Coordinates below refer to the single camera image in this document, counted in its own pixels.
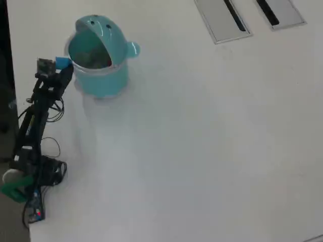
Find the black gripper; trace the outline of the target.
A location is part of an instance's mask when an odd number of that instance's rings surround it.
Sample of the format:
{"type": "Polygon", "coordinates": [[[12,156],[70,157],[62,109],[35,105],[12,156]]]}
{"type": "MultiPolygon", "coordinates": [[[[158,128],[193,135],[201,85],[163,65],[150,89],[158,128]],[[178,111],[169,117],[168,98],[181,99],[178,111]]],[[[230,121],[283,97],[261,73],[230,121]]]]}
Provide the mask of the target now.
{"type": "Polygon", "coordinates": [[[73,77],[74,67],[67,66],[51,76],[35,74],[37,79],[33,88],[33,98],[37,99],[39,96],[49,96],[50,99],[61,99],[65,89],[69,85],[73,77]]]}

